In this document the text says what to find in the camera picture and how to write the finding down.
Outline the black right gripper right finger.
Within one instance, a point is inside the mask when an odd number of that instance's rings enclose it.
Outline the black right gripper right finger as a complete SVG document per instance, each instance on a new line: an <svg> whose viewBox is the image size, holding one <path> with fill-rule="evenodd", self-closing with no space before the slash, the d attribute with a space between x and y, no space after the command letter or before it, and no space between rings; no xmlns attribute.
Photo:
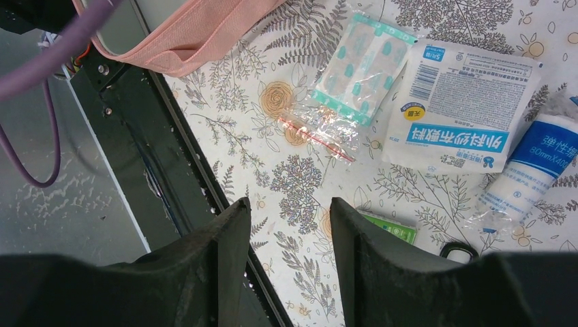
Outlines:
<svg viewBox="0 0 578 327"><path fill-rule="evenodd" d="M347 326L576 326L575 252L496 252L467 264L423 251L341 198L330 220Z"/></svg>

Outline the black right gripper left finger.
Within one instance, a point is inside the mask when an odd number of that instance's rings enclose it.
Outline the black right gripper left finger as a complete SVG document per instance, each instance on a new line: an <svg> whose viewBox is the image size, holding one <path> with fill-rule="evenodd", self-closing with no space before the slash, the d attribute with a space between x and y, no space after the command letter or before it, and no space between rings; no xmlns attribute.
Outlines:
<svg viewBox="0 0 578 327"><path fill-rule="evenodd" d="M249 250L247 198L132 263L56 254L1 257L2 326L238 326Z"/></svg>

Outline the white gauze dressing packet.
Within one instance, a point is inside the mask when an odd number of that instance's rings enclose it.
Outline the white gauze dressing packet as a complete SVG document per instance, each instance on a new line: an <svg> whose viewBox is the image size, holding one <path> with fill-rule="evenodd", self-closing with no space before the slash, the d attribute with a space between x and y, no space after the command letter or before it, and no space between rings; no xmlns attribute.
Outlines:
<svg viewBox="0 0 578 327"><path fill-rule="evenodd" d="M542 63L451 42L409 51L382 160L433 174L501 172Z"/></svg>

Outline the plastic bag of band-aids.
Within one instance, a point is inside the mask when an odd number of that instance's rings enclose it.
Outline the plastic bag of band-aids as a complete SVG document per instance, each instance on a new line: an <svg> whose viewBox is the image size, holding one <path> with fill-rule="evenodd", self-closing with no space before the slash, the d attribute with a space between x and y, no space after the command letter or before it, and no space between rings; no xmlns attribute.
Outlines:
<svg viewBox="0 0 578 327"><path fill-rule="evenodd" d="M284 130L354 162L361 132L372 124L419 40L393 23L355 12L309 95L280 116Z"/></svg>

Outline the blue white elastic bandage roll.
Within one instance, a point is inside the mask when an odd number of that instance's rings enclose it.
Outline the blue white elastic bandage roll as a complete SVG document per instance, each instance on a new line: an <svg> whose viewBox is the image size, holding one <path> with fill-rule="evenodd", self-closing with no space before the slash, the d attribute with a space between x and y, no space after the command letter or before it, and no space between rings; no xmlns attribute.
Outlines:
<svg viewBox="0 0 578 327"><path fill-rule="evenodd" d="M545 102L503 171L479 195L466 227L493 233L521 225L576 156L577 96L562 90Z"/></svg>

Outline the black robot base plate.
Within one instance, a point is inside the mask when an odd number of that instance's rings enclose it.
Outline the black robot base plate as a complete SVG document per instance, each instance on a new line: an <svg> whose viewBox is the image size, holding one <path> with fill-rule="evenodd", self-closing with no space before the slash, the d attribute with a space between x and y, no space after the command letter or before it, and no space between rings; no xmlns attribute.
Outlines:
<svg viewBox="0 0 578 327"><path fill-rule="evenodd" d="M94 48L80 63L72 89L146 246L195 232L237 199L225 194L160 74Z"/></svg>

